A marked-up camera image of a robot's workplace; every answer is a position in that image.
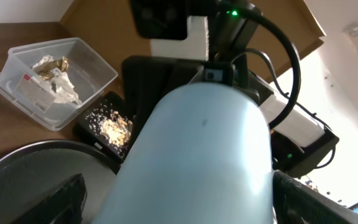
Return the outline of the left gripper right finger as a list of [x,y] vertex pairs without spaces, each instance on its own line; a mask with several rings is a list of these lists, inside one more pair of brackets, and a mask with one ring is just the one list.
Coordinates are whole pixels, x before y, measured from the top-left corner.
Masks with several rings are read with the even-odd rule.
[[278,224],[353,224],[358,214],[289,175],[273,173],[273,207]]

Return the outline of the white napkin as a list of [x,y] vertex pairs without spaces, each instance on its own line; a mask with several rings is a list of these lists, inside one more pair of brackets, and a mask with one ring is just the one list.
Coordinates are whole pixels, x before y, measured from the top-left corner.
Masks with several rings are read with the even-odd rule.
[[[45,55],[41,60],[32,66],[32,69],[45,62],[51,62],[52,60],[55,60],[53,56]],[[74,90],[75,86],[70,81],[67,71],[61,72],[59,69],[55,68],[52,72],[55,76],[50,80],[44,80],[44,82],[49,85],[49,92],[55,97],[53,102],[60,104],[74,103],[75,105],[81,105],[82,101],[80,100],[77,92]]]

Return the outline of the nut shell food scraps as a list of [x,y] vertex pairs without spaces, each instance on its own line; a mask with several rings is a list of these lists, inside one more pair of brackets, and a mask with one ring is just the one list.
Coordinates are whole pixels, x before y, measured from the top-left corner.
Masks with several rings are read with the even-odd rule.
[[91,134],[99,138],[101,143],[120,159],[124,158],[132,128],[132,121],[127,116],[121,116],[112,103],[100,103],[85,116],[85,121]]

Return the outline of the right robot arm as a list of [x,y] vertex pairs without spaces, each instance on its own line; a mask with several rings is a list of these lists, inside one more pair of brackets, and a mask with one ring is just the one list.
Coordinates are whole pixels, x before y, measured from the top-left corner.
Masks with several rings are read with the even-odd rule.
[[[272,130],[273,168],[302,177],[329,165],[339,138],[314,113],[298,102],[301,68],[290,39],[259,8],[247,1],[131,1],[139,35],[145,39],[184,40],[189,18],[208,20],[208,53],[203,60],[178,56],[133,55],[122,63],[124,96],[134,115],[134,143],[157,103],[172,90],[191,82],[221,83],[256,102]],[[247,55],[256,54],[276,77],[269,56],[248,46],[258,26],[269,30],[285,49],[293,69],[291,92],[270,86],[250,71]]]

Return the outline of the gold foil wrapper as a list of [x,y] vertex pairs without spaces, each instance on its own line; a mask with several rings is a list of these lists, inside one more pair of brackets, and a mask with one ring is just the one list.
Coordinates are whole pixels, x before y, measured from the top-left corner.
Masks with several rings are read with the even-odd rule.
[[62,57],[60,60],[52,60],[51,62],[45,62],[38,67],[35,67],[33,71],[42,77],[43,80],[50,80],[55,75],[52,70],[57,68],[61,72],[66,72],[68,70],[69,63],[66,57]]

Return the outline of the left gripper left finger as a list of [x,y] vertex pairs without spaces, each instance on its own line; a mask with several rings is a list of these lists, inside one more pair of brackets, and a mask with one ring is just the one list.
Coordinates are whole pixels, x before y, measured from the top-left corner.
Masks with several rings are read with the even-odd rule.
[[82,174],[75,174],[53,187],[34,207],[12,223],[81,223],[87,198]]

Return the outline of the light blue cup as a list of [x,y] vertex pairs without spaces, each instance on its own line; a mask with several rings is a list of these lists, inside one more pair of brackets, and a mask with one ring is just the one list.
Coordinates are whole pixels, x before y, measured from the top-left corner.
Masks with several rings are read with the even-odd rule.
[[95,223],[272,223],[270,131],[225,85],[164,96],[119,170]]

